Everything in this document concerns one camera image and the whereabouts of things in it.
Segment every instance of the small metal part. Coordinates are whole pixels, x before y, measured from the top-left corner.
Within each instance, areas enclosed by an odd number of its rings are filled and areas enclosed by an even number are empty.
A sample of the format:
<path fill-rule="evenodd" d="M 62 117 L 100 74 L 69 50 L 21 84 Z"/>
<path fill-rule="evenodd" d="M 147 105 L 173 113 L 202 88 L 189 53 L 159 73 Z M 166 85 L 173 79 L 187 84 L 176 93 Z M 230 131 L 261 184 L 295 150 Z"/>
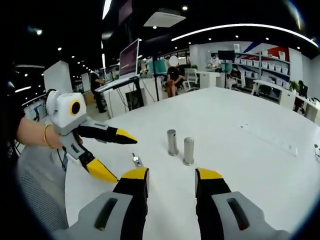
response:
<path fill-rule="evenodd" d="M 184 139 L 184 158 L 183 164 L 190 166 L 194 164 L 194 149 L 195 149 L 195 140 L 192 137 L 186 137 Z"/>
<path fill-rule="evenodd" d="M 142 168 L 143 167 L 143 164 L 141 162 L 141 159 L 139 156 L 136 156 L 134 153 L 132 153 L 133 155 L 133 158 L 132 158 L 132 161 L 134 162 L 135 166 L 137 168 Z"/>
<path fill-rule="evenodd" d="M 179 151 L 177 147 L 176 130 L 170 129 L 166 132 L 168 136 L 168 153 L 170 156 L 176 156 Z"/>

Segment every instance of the black ceiling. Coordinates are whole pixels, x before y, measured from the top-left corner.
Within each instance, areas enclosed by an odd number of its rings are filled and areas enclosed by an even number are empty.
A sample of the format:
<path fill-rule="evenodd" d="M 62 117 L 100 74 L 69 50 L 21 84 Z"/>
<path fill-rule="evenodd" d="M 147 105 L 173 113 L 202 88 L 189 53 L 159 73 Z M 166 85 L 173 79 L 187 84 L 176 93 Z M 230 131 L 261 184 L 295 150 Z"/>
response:
<path fill-rule="evenodd" d="M 300 51 L 309 58 L 319 54 L 319 49 L 299 37 L 261 27 L 211 30 L 171 42 L 174 37 L 203 28 L 256 23 L 289 29 L 308 38 L 316 38 L 320 43 L 319 16 L 310 0 L 291 1 L 297 6 L 304 20 L 301 29 L 289 11 L 288 1 L 285 0 L 132 0 L 133 13 L 121 25 L 118 25 L 118 14 L 126 0 L 113 0 L 109 13 L 102 20 L 104 2 L 104 0 L 33 0 L 20 3 L 15 1 L 8 11 L 9 21 L 7 21 L 16 33 L 14 48 L 11 51 L 14 64 L 48 68 L 55 62 L 64 60 L 69 63 L 70 75 L 80 76 L 87 71 L 82 67 L 83 64 L 90 69 L 102 67 L 102 53 L 105 54 L 107 65 L 117 63 L 120 51 L 136 38 L 142 39 L 139 54 L 145 57 L 153 53 L 173 52 L 175 47 L 188 48 L 188 42 L 207 43 L 208 38 L 212 39 L 211 42 L 258 41 L 294 49 L 299 46 Z M 188 10 L 182 11 L 182 6 L 185 5 L 188 6 Z M 171 28 L 143 27 L 147 19 L 159 8 L 179 11 L 186 19 Z M 42 35 L 38 36 L 34 29 L 43 30 Z M 111 35 L 109 39 L 103 41 L 104 49 L 101 49 L 102 33 Z M 18 88 L 23 88 L 38 84 L 38 80 L 34 83 L 26 79 L 17 80 L 15 84 Z"/>

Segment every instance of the laptop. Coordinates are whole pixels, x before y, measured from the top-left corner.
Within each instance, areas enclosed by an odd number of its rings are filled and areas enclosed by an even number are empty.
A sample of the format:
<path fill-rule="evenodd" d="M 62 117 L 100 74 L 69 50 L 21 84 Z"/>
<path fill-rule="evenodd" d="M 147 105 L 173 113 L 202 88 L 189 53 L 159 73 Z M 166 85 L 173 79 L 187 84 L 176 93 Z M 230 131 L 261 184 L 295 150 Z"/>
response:
<path fill-rule="evenodd" d="M 139 38 L 120 52 L 119 79 L 107 83 L 95 91 L 102 93 L 119 84 L 123 84 L 132 77 L 138 76 Z"/>

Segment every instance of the power strip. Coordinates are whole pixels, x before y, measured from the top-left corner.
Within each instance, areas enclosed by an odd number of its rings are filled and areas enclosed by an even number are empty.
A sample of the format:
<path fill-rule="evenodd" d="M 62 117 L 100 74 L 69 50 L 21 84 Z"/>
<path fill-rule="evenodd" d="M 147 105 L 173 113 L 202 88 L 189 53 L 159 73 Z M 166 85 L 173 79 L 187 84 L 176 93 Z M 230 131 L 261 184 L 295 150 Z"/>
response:
<path fill-rule="evenodd" d="M 263 128 L 257 126 L 257 125 L 248 125 L 248 124 L 243 124 L 239 126 L 243 131 L 257 137 L 258 139 L 261 139 L 277 148 L 280 148 L 290 155 L 294 157 L 298 157 L 298 149 L 294 145 L 285 142 L 282 139 L 279 139 L 272 135 L 272 133 L 263 130 Z"/>

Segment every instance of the metal cylinder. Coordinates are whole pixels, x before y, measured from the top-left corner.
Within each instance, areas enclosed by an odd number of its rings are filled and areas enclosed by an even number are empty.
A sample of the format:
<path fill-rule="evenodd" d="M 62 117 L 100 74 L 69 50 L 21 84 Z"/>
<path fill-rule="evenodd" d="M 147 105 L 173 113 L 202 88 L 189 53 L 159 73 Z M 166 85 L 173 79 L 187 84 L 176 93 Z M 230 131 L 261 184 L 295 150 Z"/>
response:
<path fill-rule="evenodd" d="M 186 137 L 184 139 L 183 163 L 187 166 L 190 166 L 195 162 L 194 149 L 195 149 L 195 140 L 192 137 Z"/>
<path fill-rule="evenodd" d="M 176 130 L 170 129 L 166 132 L 168 135 L 168 153 L 170 156 L 176 156 L 179 151 L 177 147 Z"/>

